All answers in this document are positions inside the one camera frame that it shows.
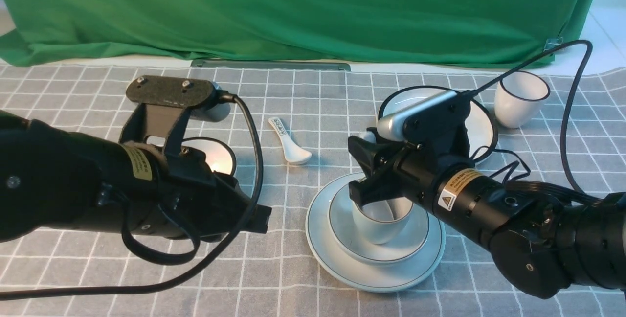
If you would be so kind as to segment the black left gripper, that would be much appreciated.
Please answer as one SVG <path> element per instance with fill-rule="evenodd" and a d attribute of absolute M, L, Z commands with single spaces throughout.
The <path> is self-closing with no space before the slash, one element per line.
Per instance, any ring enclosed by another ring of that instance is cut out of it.
<path fill-rule="evenodd" d="M 127 190 L 129 231 L 170 240 L 219 241 L 235 227 L 252 199 L 234 175 L 213 172 L 202 151 L 182 145 L 179 165 L 183 177 L 170 168 L 153 169 L 154 194 Z"/>

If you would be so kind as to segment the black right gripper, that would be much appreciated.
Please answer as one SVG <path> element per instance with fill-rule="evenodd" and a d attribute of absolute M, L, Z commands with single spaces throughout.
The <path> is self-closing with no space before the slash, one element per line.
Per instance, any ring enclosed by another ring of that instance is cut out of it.
<path fill-rule="evenodd" d="M 360 207 L 405 197 L 425 210 L 433 210 L 445 179 L 465 168 L 464 154 L 441 152 L 431 142 L 419 146 L 375 144 L 350 136 L 347 149 L 365 176 L 349 184 L 350 198 Z"/>

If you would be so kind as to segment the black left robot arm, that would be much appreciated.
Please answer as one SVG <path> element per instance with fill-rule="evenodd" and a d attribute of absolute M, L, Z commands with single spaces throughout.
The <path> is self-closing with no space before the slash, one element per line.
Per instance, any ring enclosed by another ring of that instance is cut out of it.
<path fill-rule="evenodd" d="M 1 112 L 1 240 L 41 227 L 215 241 L 252 199 L 184 148 L 188 110 L 138 107 L 118 143 Z"/>

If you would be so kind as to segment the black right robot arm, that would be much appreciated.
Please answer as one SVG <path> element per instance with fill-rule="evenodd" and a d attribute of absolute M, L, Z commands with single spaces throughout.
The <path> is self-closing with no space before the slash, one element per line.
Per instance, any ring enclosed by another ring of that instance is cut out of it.
<path fill-rule="evenodd" d="M 465 135 L 413 144 L 347 141 L 365 178 L 358 205 L 405 197 L 487 250 L 518 290 L 549 299 L 573 284 L 625 290 L 625 194 L 585 204 L 568 188 L 507 184 L 481 174 Z"/>

